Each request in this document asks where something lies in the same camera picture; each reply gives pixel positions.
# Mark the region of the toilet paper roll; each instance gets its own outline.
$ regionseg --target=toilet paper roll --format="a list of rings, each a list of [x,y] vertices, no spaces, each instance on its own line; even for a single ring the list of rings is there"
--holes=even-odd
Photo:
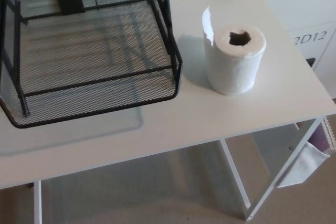
[[[233,24],[213,32],[209,8],[202,17],[207,76],[212,87],[225,95],[249,91],[263,53],[266,40],[252,25]]]

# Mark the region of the white tabletop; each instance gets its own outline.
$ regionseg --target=white tabletop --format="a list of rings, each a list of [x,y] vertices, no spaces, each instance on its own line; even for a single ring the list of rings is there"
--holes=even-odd
[[[267,40],[254,88],[225,97],[204,73],[201,15],[249,23]],[[263,0],[171,0],[184,69],[177,98],[29,129],[0,114],[0,188],[336,113],[336,106]]]

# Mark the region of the black mesh organizer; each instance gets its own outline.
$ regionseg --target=black mesh organizer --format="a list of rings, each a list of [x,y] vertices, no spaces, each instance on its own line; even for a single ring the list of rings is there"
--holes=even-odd
[[[169,0],[1,0],[0,25],[0,105],[16,127],[178,93]]]

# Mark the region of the white metal leg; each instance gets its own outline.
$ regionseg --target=white metal leg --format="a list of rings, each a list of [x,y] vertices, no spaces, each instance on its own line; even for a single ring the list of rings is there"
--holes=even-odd
[[[34,224],[42,224],[41,180],[34,182]]]
[[[238,190],[238,192],[241,195],[241,199],[240,200],[243,203],[243,211],[244,211],[244,214],[246,215],[247,214],[247,210],[251,206],[250,200],[248,199],[248,196],[247,196],[247,193],[245,191],[243,182],[240,179],[240,176],[238,174],[238,170],[237,170],[236,165],[235,165],[235,163],[233,161],[233,158],[231,156],[229,148],[227,147],[226,141],[225,140],[221,140],[221,144],[222,144],[225,156],[226,156],[226,160],[227,160],[227,162],[228,162],[228,164],[229,164],[229,166],[231,168],[232,175],[233,175],[233,177],[234,177],[234,179],[236,181],[237,190]]]
[[[245,219],[250,220],[255,213],[258,211],[260,206],[264,203],[267,196],[270,194],[270,192],[274,189],[279,179],[282,177],[284,172],[287,170],[287,168],[290,166],[290,164],[294,161],[294,159],[297,157],[297,155],[300,153],[302,148],[304,147],[305,143],[311,136],[311,134],[315,131],[317,126],[321,123],[323,118],[317,118],[314,120],[306,121],[302,124],[300,129],[298,130],[297,134],[291,141],[291,146],[293,148],[292,153],[290,154],[287,161],[284,163],[283,167],[276,173],[271,174],[270,179],[267,181],[265,187],[262,189],[262,191],[259,193],[257,198],[250,204],[250,201],[248,199],[248,196],[246,194],[246,191],[244,189],[244,185],[240,179],[240,176],[238,174],[237,168],[234,164],[234,161],[231,157],[230,151],[226,145],[225,140],[221,140],[221,144],[223,147],[223,150],[225,152],[227,161],[229,163],[229,166],[231,168],[233,177],[235,179],[238,191],[241,195],[241,200],[244,203],[244,214]]]

